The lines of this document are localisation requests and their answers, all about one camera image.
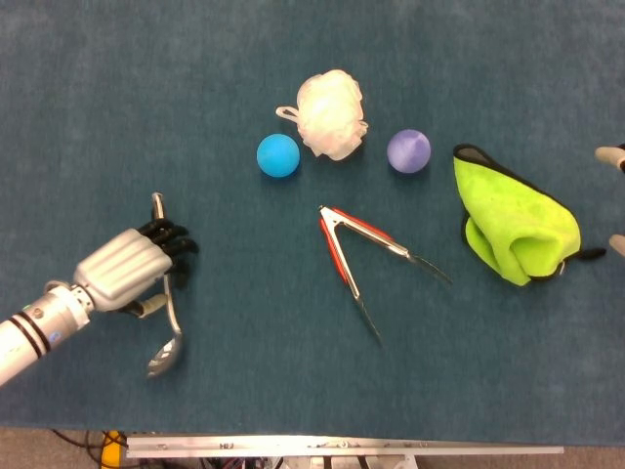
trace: black fabric trim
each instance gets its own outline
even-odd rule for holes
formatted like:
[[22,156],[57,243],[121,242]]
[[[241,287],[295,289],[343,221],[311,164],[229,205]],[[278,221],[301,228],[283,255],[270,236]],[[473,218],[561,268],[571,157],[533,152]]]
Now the black fabric trim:
[[[622,144],[620,147],[622,149],[625,149],[625,144]],[[459,154],[459,152],[462,149],[474,149],[475,151],[477,151],[479,153],[479,155],[484,159],[484,161],[471,159],[471,158],[466,158],[466,157],[461,156]],[[572,210],[570,208],[568,208],[566,205],[564,205],[562,202],[557,200],[555,197],[553,197],[549,193],[541,191],[536,186],[531,184],[528,180],[522,178],[521,176],[517,175],[516,173],[514,173],[510,169],[508,169],[505,166],[502,166],[501,164],[499,164],[497,161],[492,159],[490,157],[490,155],[488,153],[486,153],[480,147],[475,146],[475,145],[471,145],[471,144],[456,145],[453,148],[453,156],[454,156],[454,158],[458,158],[461,161],[465,161],[465,162],[471,163],[471,164],[478,164],[479,166],[483,166],[484,168],[488,168],[488,169],[492,169],[493,171],[497,171],[498,173],[501,173],[504,176],[508,176],[509,178],[512,178],[512,179],[520,182],[521,184],[523,184],[525,186],[528,186],[530,189],[533,189],[533,190],[537,191],[538,193],[542,193],[543,195],[546,195],[547,197],[551,198],[555,203],[557,203],[557,204],[561,205],[562,207],[564,207],[568,211],[568,213],[571,214],[571,216],[575,220],[575,223],[577,223],[577,225],[579,226],[579,222],[577,222],[577,218],[575,218],[575,215],[573,214],[573,212],[572,212]],[[470,218],[471,214],[468,212],[467,207],[464,206],[464,203],[463,203],[463,208],[465,210],[465,215],[464,215],[463,221],[462,221],[461,236],[462,236],[463,241],[465,243],[469,244],[469,242],[467,241],[467,233],[466,233],[466,229],[467,228],[466,227],[467,227],[467,222],[469,221],[469,218]],[[583,243],[582,239],[583,238],[582,238],[582,234],[581,234],[581,230],[580,230],[580,234],[579,234],[580,245]],[[589,248],[589,249],[580,249],[576,253],[571,254],[570,256],[564,258],[558,264],[558,266],[556,267],[554,272],[552,274],[550,274],[549,276],[545,276],[545,277],[532,277],[532,276],[529,276],[529,278],[531,278],[532,280],[539,280],[539,281],[541,281],[541,280],[549,280],[549,279],[557,277],[559,275],[559,271],[561,270],[562,265],[566,261],[568,261],[569,259],[594,260],[594,259],[598,259],[598,258],[604,256],[605,253],[606,253],[606,251],[602,247],[594,247],[594,248]]]
[[34,350],[35,354],[37,354],[37,359],[40,359],[41,351],[39,350],[39,347],[37,347],[37,343],[35,342],[35,339],[32,338],[32,336],[28,333],[28,331],[24,329],[23,326],[15,318],[9,318],[9,322],[20,330],[23,336],[28,340],[28,342],[30,342],[30,346],[32,347],[32,350]]
[[[484,164],[482,161],[478,161],[478,160],[474,160],[471,158],[464,158],[462,156],[460,156],[459,151],[462,149],[474,149],[475,151],[477,151],[481,156],[483,156],[483,158],[486,160],[487,164]],[[543,195],[548,196],[549,198],[551,198],[554,202],[558,203],[559,205],[561,205],[562,207],[564,207],[566,210],[568,210],[568,212],[573,215],[573,212],[570,208],[568,208],[566,205],[564,205],[562,202],[560,202],[559,200],[557,200],[555,197],[553,197],[551,194],[546,193],[544,191],[541,191],[540,189],[538,189],[536,186],[534,186],[533,184],[531,184],[527,179],[522,178],[521,176],[519,176],[518,174],[512,172],[510,169],[506,168],[505,166],[502,166],[501,164],[499,164],[497,161],[495,161],[494,159],[492,159],[490,157],[490,155],[488,153],[486,153],[483,149],[481,149],[480,147],[476,146],[476,145],[471,145],[471,144],[460,144],[460,145],[456,145],[453,148],[453,156],[454,158],[458,158],[461,161],[466,161],[467,163],[472,163],[472,164],[478,164],[479,166],[483,166],[484,168],[488,168],[488,169],[492,169],[493,171],[497,171],[498,173],[503,174],[504,176],[508,176],[509,178],[512,178],[516,181],[519,181],[521,184],[524,184],[526,186],[528,186],[530,189],[534,189],[535,191],[542,193]]]
[[43,342],[43,346],[46,349],[46,353],[50,352],[50,342],[48,342],[48,338],[46,337],[46,335],[41,331],[41,329],[39,328],[39,326],[35,323],[34,320],[32,320],[30,318],[29,315],[27,315],[24,311],[20,311],[19,313],[16,314],[16,316],[19,316],[20,318],[23,318],[26,322],[28,322],[30,324],[30,327],[32,327],[34,329],[34,331],[37,333],[37,335],[39,336],[39,338],[41,339],[41,342]]
[[469,223],[469,219],[471,218],[471,214],[467,210],[467,207],[462,205],[462,208],[465,211],[464,216],[462,217],[462,227],[460,228],[460,236],[462,237],[462,242],[469,245],[469,240],[467,239],[467,224]]

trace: floor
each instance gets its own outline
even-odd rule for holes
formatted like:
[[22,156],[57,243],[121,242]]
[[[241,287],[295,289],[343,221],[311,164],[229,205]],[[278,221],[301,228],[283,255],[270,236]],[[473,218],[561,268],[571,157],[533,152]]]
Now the floor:
[[[81,440],[83,432],[66,432]],[[625,448],[567,448],[560,455],[420,457],[419,469],[622,469]],[[82,469],[98,467],[84,449],[75,448],[48,430],[0,428],[0,468]],[[189,469],[199,468],[186,461]]]

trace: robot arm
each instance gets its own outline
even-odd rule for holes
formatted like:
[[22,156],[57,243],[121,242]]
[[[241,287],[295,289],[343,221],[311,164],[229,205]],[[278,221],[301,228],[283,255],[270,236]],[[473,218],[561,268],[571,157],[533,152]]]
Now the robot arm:
[[[611,164],[625,173],[625,144],[618,147],[599,147],[595,150],[595,156],[603,163]],[[625,257],[625,236],[613,234],[609,239],[609,245]]]
[[0,323],[0,386],[87,325],[93,311],[119,310],[175,272],[182,265],[177,255],[198,250],[191,239],[179,238],[187,233],[166,219],[153,220],[80,262],[72,286],[50,282],[44,296]]

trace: lime green fabric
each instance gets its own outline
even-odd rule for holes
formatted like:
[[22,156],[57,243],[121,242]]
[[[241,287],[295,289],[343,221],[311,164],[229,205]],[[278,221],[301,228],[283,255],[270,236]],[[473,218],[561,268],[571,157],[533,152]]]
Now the lime green fabric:
[[464,236],[501,277],[525,285],[533,277],[552,275],[563,259],[580,250],[579,227],[570,211],[481,149],[457,147],[454,171],[469,213]]

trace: black stripe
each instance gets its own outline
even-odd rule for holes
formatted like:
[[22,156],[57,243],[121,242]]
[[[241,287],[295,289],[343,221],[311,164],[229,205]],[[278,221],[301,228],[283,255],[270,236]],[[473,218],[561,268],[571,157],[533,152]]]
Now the black stripe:
[[46,353],[50,352],[50,342],[48,342],[48,338],[45,336],[45,334],[41,331],[41,329],[39,328],[39,326],[35,323],[34,320],[32,320],[30,318],[29,315],[27,315],[24,311],[20,311],[19,313],[16,314],[16,316],[19,316],[20,318],[23,318],[26,322],[28,322],[30,324],[30,326],[35,329],[35,332],[37,332],[37,335],[39,336],[39,338],[41,339],[41,342],[43,342],[43,346],[46,348]]
[[28,333],[28,331],[26,329],[23,328],[23,326],[14,318],[9,318],[9,321],[15,326],[17,327],[21,333],[23,334],[23,336],[28,339],[28,342],[30,342],[30,345],[32,345],[32,350],[35,351],[35,354],[37,354],[37,359],[41,358],[41,351],[39,350],[39,347],[37,347],[37,343],[35,342],[35,339],[33,339],[30,334]]
[[[467,157],[467,156],[464,156],[464,155],[460,154],[460,151],[462,151],[463,149],[472,149],[472,150],[476,151],[479,154],[479,156],[481,157],[481,159],[474,159],[474,158],[471,158],[470,156]],[[507,167],[502,166],[501,164],[499,164],[497,161],[492,159],[492,157],[490,157],[490,155],[488,153],[486,153],[486,151],[484,151],[480,147],[478,147],[476,145],[472,145],[472,144],[456,145],[454,147],[454,149],[453,149],[453,155],[454,155],[454,157],[460,159],[461,161],[465,161],[467,163],[478,164],[479,166],[483,166],[484,168],[488,168],[488,169],[490,169],[492,171],[496,171],[498,173],[501,173],[504,176],[508,176],[509,178],[512,178],[515,181],[517,181],[517,182],[519,182],[519,183],[521,183],[521,184],[523,184],[525,186],[528,186],[530,189],[534,189],[538,193],[542,193],[543,195],[548,196],[555,203],[557,203],[558,205],[561,205],[563,208],[565,208],[571,214],[571,216],[573,218],[575,218],[575,215],[573,215],[573,212],[566,205],[564,205],[562,202],[557,200],[551,194],[546,193],[546,192],[538,189],[536,186],[531,184],[528,180],[526,180],[526,179],[522,178],[521,176],[519,176],[518,174],[512,172]]]

